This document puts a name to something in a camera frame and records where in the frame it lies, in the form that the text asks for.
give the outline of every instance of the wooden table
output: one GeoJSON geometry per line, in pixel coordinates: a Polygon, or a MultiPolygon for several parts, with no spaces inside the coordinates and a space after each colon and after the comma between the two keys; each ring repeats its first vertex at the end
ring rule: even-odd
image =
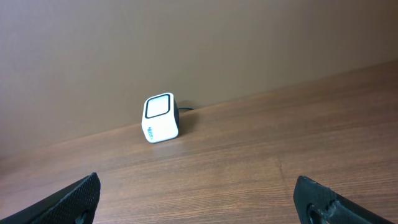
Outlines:
{"type": "Polygon", "coordinates": [[[97,172],[95,223],[298,223],[307,175],[398,222],[398,62],[2,158],[0,218],[97,172]]]}

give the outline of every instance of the wooden surface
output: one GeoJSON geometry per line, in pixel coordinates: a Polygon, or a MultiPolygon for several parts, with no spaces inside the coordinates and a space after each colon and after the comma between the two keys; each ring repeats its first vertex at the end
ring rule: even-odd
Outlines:
{"type": "Polygon", "coordinates": [[[398,222],[398,62],[2,158],[0,218],[97,172],[95,223],[298,223],[299,175],[398,222]]]}

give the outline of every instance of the black object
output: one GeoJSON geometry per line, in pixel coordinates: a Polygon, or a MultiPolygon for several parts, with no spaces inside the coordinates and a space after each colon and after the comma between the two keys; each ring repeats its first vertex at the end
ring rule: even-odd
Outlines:
{"type": "Polygon", "coordinates": [[[302,224],[392,223],[304,176],[297,179],[293,199],[302,224]]]}
{"type": "Polygon", "coordinates": [[[0,220],[0,223],[93,223],[95,210],[100,200],[100,188],[97,174],[92,173],[36,204],[0,220]]]}

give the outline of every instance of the brown tabletop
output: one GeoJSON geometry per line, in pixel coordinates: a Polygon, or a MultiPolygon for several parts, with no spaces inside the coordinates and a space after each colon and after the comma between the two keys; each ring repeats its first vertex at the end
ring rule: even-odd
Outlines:
{"type": "Polygon", "coordinates": [[[398,62],[135,124],[0,161],[0,218],[97,172],[95,223],[298,223],[299,175],[398,222],[398,62]]]}

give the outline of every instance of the small electronic device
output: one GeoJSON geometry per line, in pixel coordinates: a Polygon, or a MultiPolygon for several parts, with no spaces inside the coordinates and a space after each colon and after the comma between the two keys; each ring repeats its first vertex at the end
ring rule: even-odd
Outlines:
{"type": "Polygon", "coordinates": [[[163,93],[145,101],[142,113],[142,130],[150,143],[178,136],[180,115],[172,93],[163,93]]]}

